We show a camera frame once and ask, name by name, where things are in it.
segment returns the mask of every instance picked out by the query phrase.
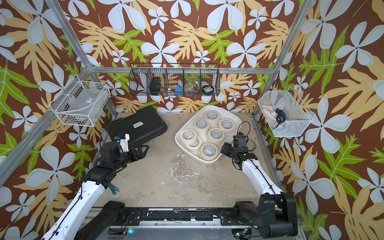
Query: blue object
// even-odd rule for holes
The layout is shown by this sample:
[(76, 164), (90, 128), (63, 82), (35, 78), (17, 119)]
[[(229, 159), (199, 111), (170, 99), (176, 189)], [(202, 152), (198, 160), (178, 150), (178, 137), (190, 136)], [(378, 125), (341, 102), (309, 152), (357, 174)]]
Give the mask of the blue object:
[(183, 88), (182, 87), (177, 87), (175, 89), (175, 96), (182, 96), (183, 95)]
[(116, 195), (117, 192), (119, 192), (119, 188), (114, 186), (112, 183), (110, 183), (108, 187), (111, 190), (111, 192), (113, 193), (113, 195)]

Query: white tray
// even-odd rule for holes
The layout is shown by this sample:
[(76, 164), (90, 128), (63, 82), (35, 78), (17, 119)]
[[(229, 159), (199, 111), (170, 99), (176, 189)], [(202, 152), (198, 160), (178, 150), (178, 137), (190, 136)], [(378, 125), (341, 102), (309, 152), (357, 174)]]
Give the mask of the white tray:
[[(205, 161), (201, 158), (199, 158), (198, 156), (194, 155), (193, 153), (189, 152), (186, 148), (185, 148), (185, 145), (180, 141), (180, 133), (185, 130), (185, 129), (193, 129), (193, 122), (198, 119), (198, 118), (203, 118), (203, 114), (208, 111), (208, 110), (215, 110), (216, 112), (218, 112), (220, 114), (220, 119), (223, 119), (223, 118), (229, 118), (231, 119), (234, 124), (235, 124), (235, 129), (237, 130), (237, 128), (240, 126), (241, 124), (241, 119), (236, 116), (235, 114), (233, 113), (230, 113), (229, 111), (223, 109), (223, 108), (219, 108), (217, 106), (214, 106), (214, 105), (207, 105), (205, 107), (203, 107), (202, 109), (200, 109), (200, 111), (198, 111), (195, 115), (193, 115), (193, 117), (191, 119), (188, 120), (187, 123), (184, 124), (184, 126), (182, 126), (180, 128), (180, 130), (176, 133), (176, 136), (175, 136), (175, 142), (177, 143), (177, 145), (188, 155), (190, 156), (191, 158), (195, 159), (196, 161), (198, 162), (201, 162), (202, 164), (212, 164), (214, 162), (216, 162), (220, 157), (221, 155), (223, 155), (222, 153), (219, 153), (219, 155), (217, 156), (217, 158), (215, 158), (214, 160), (212, 161)], [(228, 142), (228, 143), (232, 143), (233, 142), (233, 135), (234, 134), (231, 134), (231, 135), (225, 135), (225, 138), (224, 138), (224, 142)], [(204, 137), (201, 137), (201, 140), (202, 140), (202, 144), (204, 143), (207, 143), (207, 137), (204, 136)], [(221, 151), (221, 146), (217, 146), (217, 149), (219, 150), (219, 152)]]

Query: case label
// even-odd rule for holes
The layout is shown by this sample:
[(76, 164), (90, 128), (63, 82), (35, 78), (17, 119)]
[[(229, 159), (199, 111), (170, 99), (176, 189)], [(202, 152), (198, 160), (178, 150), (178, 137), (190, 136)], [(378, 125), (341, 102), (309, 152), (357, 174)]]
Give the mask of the case label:
[(137, 128), (137, 127), (140, 127), (141, 125), (144, 125), (144, 123), (142, 121), (140, 122), (137, 122), (133, 125), (134, 128)]
[(94, 98), (88, 98), (87, 103), (93, 103), (95, 101)]

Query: blue wire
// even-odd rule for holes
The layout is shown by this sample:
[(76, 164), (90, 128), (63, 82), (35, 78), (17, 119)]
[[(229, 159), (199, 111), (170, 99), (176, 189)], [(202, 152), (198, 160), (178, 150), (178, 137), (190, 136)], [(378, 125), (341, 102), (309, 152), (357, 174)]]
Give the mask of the blue wire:
[(115, 185), (113, 185), (112, 183), (110, 183), (110, 186), (112, 186), (116, 191), (118, 191), (119, 192), (119, 188), (118, 187), (116, 187)]
[(113, 193), (113, 195), (117, 194), (117, 192), (115, 191), (115, 189), (111, 185), (109, 185), (108, 187), (111, 190), (111, 192)]

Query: black wire basket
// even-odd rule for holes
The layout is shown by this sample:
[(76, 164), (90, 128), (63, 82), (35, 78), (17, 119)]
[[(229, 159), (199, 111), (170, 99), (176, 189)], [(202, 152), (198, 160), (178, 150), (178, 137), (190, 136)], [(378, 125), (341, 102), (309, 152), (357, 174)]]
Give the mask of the black wire basket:
[(218, 65), (190, 63), (178, 63), (178, 67), (173, 67), (169, 63), (161, 65), (164, 67), (154, 68), (149, 64), (132, 63), (129, 74), (131, 93), (135, 96), (147, 94), (218, 96), (220, 93)]

